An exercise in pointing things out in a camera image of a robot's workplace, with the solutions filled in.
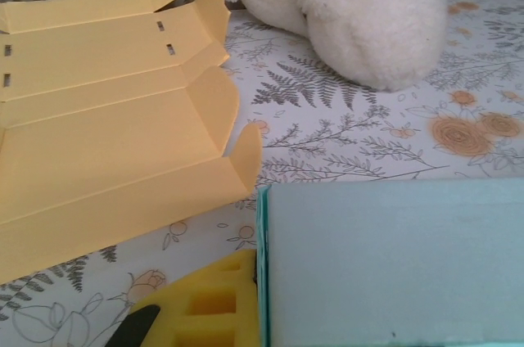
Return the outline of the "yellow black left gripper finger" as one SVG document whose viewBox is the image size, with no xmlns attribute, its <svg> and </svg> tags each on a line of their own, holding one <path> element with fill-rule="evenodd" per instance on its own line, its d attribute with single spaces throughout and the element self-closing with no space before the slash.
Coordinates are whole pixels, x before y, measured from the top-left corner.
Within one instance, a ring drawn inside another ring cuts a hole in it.
<svg viewBox="0 0 524 347">
<path fill-rule="evenodd" d="M 137 302 L 108 346 L 256 347 L 256 250 L 234 253 Z"/>
</svg>

